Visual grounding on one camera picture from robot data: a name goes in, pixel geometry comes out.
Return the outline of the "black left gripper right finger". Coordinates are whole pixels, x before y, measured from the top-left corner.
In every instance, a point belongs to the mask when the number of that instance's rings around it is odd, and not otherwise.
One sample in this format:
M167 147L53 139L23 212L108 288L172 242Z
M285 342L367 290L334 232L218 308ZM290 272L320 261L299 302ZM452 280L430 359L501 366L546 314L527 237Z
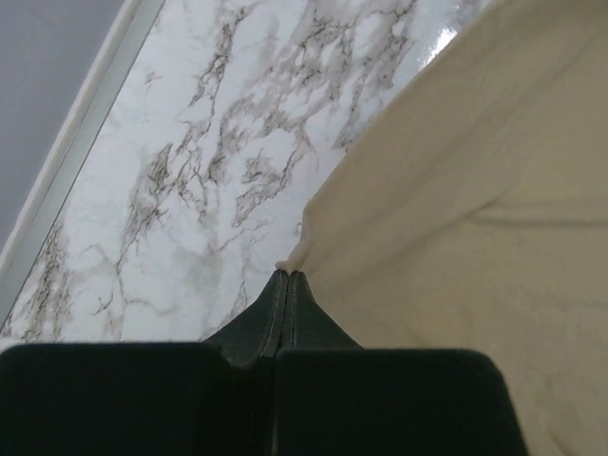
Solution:
M524 455L504 378L484 354L372 350L289 278L275 357L276 455Z

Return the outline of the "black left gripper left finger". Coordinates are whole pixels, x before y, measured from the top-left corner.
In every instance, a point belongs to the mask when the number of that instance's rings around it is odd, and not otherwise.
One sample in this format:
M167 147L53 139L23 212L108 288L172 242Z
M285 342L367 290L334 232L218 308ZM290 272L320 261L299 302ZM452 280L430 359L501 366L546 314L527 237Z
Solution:
M5 455L260 455L288 277L201 342L46 343L1 355Z

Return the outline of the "beige t shirt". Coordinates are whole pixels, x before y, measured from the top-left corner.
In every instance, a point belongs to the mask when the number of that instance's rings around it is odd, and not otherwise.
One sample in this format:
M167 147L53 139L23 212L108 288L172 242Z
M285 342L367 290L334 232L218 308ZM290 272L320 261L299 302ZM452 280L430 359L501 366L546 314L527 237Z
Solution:
M337 165L279 268L366 347L488 355L532 454L605 454L606 3L491 3Z

